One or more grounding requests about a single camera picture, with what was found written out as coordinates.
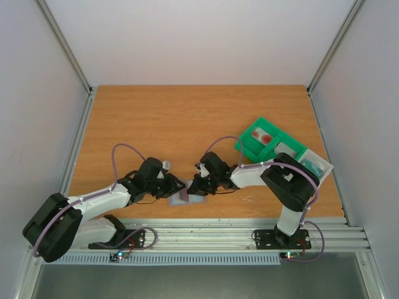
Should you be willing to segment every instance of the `wooden table surface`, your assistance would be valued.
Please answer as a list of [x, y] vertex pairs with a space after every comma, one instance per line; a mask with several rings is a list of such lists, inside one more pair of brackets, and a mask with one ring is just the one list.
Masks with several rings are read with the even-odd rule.
[[[146, 157], [171, 162], [171, 172], [192, 179], [207, 147], [225, 135], [239, 136], [260, 116], [325, 158], [314, 114], [303, 85], [100, 86], [80, 150], [70, 196], [112, 184], [111, 149], [128, 143]], [[213, 151], [237, 163], [235, 140]], [[119, 148], [118, 176], [138, 169], [142, 160]], [[142, 202], [153, 198], [146, 196]], [[279, 217], [281, 203], [267, 187], [247, 187], [232, 194], [208, 196], [205, 203], [169, 206], [168, 200], [115, 210], [121, 218]], [[343, 216], [330, 175], [320, 188], [309, 216]]]

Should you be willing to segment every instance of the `green container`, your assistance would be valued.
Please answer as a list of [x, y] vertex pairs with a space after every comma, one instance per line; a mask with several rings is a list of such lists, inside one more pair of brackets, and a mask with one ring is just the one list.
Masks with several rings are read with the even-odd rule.
[[[272, 141], [270, 141], [270, 143], [266, 146], [252, 135], [253, 131], [258, 127], [273, 137]], [[295, 160], [298, 160], [307, 149], [302, 143], [296, 141], [293, 139], [293, 137], [280, 130], [263, 117], [258, 118], [257, 121], [255, 121], [248, 129], [246, 129], [245, 132], [240, 136], [240, 139], [244, 143], [245, 157], [250, 159], [253, 163], [259, 163], [275, 158], [277, 154], [275, 154], [274, 148], [280, 142], [284, 143], [296, 152], [297, 155]], [[235, 148], [239, 151], [241, 150], [240, 142], [237, 141]]]

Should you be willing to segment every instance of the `aluminum frame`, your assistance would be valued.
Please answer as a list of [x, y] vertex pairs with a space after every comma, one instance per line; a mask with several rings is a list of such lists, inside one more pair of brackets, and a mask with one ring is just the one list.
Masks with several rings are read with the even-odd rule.
[[70, 49], [67, 40], [65, 39], [60, 27], [57, 24], [57, 21], [52, 15], [50, 7], [47, 5], [45, 0], [35, 0], [35, 2], [39, 6], [41, 12], [43, 13], [44, 19], [48, 22], [49, 27], [52, 29], [55, 38], [58, 40], [62, 50], [65, 52], [66, 56], [68, 57], [69, 62], [72, 64], [72, 67], [74, 68], [77, 76], [82, 82], [82, 85], [86, 89], [87, 94], [89, 94], [92, 88], [90, 87], [89, 82], [87, 81], [86, 76], [83, 73], [83, 70], [80, 68], [80, 65], [76, 60], [74, 53]]

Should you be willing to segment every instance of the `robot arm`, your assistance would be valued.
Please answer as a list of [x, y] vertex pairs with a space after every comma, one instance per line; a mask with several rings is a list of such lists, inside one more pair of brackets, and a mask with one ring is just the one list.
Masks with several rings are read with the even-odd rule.
[[[123, 224], [113, 216], [94, 217], [141, 201], [146, 194], [157, 199], [168, 198], [184, 188], [183, 182], [168, 173], [168, 162], [147, 158], [138, 171], [128, 173], [103, 190], [72, 197], [64, 197], [60, 193], [51, 195], [25, 226], [22, 234], [31, 245], [35, 245], [42, 232], [48, 229], [37, 248], [46, 262], [59, 259], [72, 246], [92, 242], [116, 245], [123, 239]], [[61, 209], [74, 202], [77, 204], [69, 207], [50, 224]]]
[[188, 194], [216, 194], [220, 186], [234, 190], [248, 186], [269, 187], [283, 204], [275, 228], [276, 239], [282, 246], [297, 231], [305, 205], [315, 193], [308, 179], [294, 169], [306, 173], [316, 186], [319, 185], [315, 174], [285, 153], [278, 154], [272, 161], [229, 167], [214, 152], [208, 152], [196, 164], [196, 169], [199, 173]]

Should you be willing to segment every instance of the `purple cable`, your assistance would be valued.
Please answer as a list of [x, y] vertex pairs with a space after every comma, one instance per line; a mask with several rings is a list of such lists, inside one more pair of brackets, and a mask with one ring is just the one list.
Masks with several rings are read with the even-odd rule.
[[143, 227], [139, 227], [138, 229], [136, 229], [134, 232], [131, 232], [130, 234], [127, 235], [126, 238], [124, 238], [122, 241], [120, 241], [116, 246], [109, 246], [109, 245], [105, 245], [103, 243], [96, 243], [97, 245], [107, 248], [107, 249], [118, 249], [119, 246], [121, 246], [123, 243], [126, 242], [126, 240], [128, 240], [132, 235], [136, 234], [137, 232], [140, 232], [143, 229], [148, 229], [150, 232], [152, 232], [154, 234], [154, 241], [145, 247], [142, 248], [134, 248], [135, 250], [146, 250], [146, 249], [150, 249], [152, 248], [155, 243], [158, 241], [158, 233], [156, 232], [155, 229], [153, 229], [152, 227], [148, 227], [148, 226], [143, 226]]
[[295, 262], [295, 263], [311, 263], [311, 262], [315, 262], [316, 260], [318, 260], [322, 256], [322, 254], [324, 253], [325, 240], [324, 240], [324, 235], [322, 233], [322, 230], [320, 229], [320, 227], [316, 223], [314, 223], [312, 221], [305, 221], [304, 223], [312, 224], [319, 231], [319, 234], [320, 234], [320, 236], [322, 238], [322, 250], [320, 251], [320, 253], [316, 257], [314, 257], [314, 258], [312, 258], [310, 260], [299, 260], [299, 259], [281, 259], [281, 260], [286, 260], [286, 261]]
[[35, 245], [33, 246], [33, 256], [34, 257], [40, 257], [40, 254], [37, 252], [40, 243], [42, 242], [44, 236], [47, 234], [47, 232], [49, 231], [49, 229], [51, 228], [51, 226], [57, 221], [57, 219], [63, 215], [64, 212], [66, 212], [69, 208], [81, 203], [81, 202], [85, 202], [88, 201], [89, 199], [93, 199], [97, 196], [101, 196], [104, 195], [108, 192], [111, 192], [115, 189], [115, 187], [117, 186], [117, 181], [118, 181], [118, 171], [117, 171], [117, 164], [115, 162], [115, 150], [117, 149], [117, 147], [119, 146], [126, 146], [127, 148], [130, 148], [131, 150], [134, 150], [143, 160], [145, 160], [144, 156], [134, 147], [132, 147], [131, 145], [128, 145], [126, 143], [118, 143], [117, 145], [115, 145], [112, 148], [112, 152], [111, 152], [111, 159], [112, 159], [112, 168], [113, 168], [113, 184], [111, 186], [110, 189], [105, 189], [102, 191], [99, 191], [97, 193], [88, 195], [86, 197], [84, 197], [82, 200], [77, 200], [74, 202], [71, 202], [70, 204], [68, 204], [67, 206], [65, 206], [64, 208], [62, 208], [50, 221], [49, 223], [44, 227], [43, 231], [41, 232], [41, 234], [39, 235], [39, 237], [36, 240]]
[[224, 137], [221, 137], [221, 138], [215, 140], [215, 141], [211, 144], [211, 146], [205, 151], [205, 154], [207, 154], [207, 153], [211, 150], [211, 148], [212, 148], [216, 143], [218, 143], [219, 141], [221, 141], [221, 140], [223, 140], [223, 139], [227, 139], [227, 138], [232, 138], [232, 139], [238, 140], [239, 143], [240, 143], [240, 145], [241, 145], [241, 151], [239, 152], [239, 158], [238, 158], [238, 167], [241, 167], [241, 162], [243, 161], [243, 154], [244, 154], [244, 143], [243, 143], [243, 141], [242, 141], [241, 139], [239, 139], [238, 137], [229, 135], [229, 136], [224, 136]]

